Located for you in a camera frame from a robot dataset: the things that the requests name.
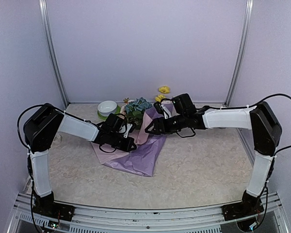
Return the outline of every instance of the vertical metal pole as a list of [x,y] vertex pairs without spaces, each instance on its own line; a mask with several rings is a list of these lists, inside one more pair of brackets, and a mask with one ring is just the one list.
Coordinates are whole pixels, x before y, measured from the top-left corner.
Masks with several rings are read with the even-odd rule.
[[49,51],[49,54],[51,57],[52,65],[53,65],[56,83],[58,85],[59,92],[60,92],[64,107],[66,108],[69,105],[69,101],[67,98],[67,94],[65,91],[62,77],[61,77],[60,72],[59,72],[59,67],[58,67],[58,63],[57,63],[57,59],[56,59],[56,55],[55,55],[55,49],[53,46],[52,35],[51,35],[51,31],[50,31],[50,26],[49,26],[47,2],[46,2],[46,0],[39,0],[39,3],[40,3],[42,22],[43,22],[43,26],[44,26],[44,30],[45,30],[45,35],[47,38],[48,51]]
[[253,1],[254,0],[247,0],[246,11],[245,11],[243,27],[242,27],[241,43],[239,46],[237,60],[236,60],[236,64],[235,64],[234,71],[233,71],[232,82],[231,82],[231,85],[229,87],[228,94],[227,94],[226,101],[225,101],[226,106],[229,106],[231,103],[231,100],[232,100],[232,97],[233,97],[233,94],[234,94],[234,91],[236,88],[236,83],[237,83],[237,80],[239,77],[239,72],[241,69],[244,50],[245,50],[248,32],[249,32],[249,25],[250,25],[251,13],[252,13],[252,8],[253,8]]

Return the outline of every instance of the table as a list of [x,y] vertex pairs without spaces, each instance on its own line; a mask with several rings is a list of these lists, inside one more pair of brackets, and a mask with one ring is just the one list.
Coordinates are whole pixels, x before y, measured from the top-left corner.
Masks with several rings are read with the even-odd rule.
[[[67,112],[101,121],[97,104],[70,104]],[[56,200],[112,208],[186,208],[240,200],[251,172],[235,129],[199,130],[185,139],[169,135],[153,177],[103,166],[90,142],[67,134],[49,154]]]

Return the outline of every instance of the white wall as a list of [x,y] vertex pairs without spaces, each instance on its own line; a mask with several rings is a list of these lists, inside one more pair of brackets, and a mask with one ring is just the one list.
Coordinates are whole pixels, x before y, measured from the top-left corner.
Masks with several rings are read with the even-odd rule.
[[70,102],[154,100],[158,87],[224,102],[246,1],[56,0],[48,15]]
[[27,155],[18,115],[34,104],[62,107],[46,46],[39,1],[0,0],[0,233],[22,191]]
[[[278,92],[291,95],[291,0],[255,1],[232,105],[252,104]],[[281,97],[268,102],[283,128],[279,147],[291,144],[291,102]],[[251,133],[243,132],[252,142]],[[279,153],[269,186],[278,191],[291,224],[291,149]]]

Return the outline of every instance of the bowl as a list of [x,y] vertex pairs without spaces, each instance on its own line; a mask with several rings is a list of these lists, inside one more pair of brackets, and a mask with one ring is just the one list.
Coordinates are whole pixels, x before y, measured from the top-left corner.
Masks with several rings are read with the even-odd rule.
[[112,100],[107,100],[104,102],[101,102],[98,105],[98,113],[103,116],[103,117],[107,117],[110,113],[115,113],[116,109],[117,109],[117,104],[116,102],[112,101]]

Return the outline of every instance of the purple wrapping paper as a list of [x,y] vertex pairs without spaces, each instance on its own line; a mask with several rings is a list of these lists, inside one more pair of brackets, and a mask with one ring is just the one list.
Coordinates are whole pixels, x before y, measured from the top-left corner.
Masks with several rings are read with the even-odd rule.
[[[173,105],[166,104],[167,109],[172,112]],[[145,112],[152,119],[162,117],[154,107]],[[165,135],[150,135],[146,143],[122,158],[113,159],[104,163],[105,166],[136,174],[139,176],[153,176],[155,162],[165,143]]]

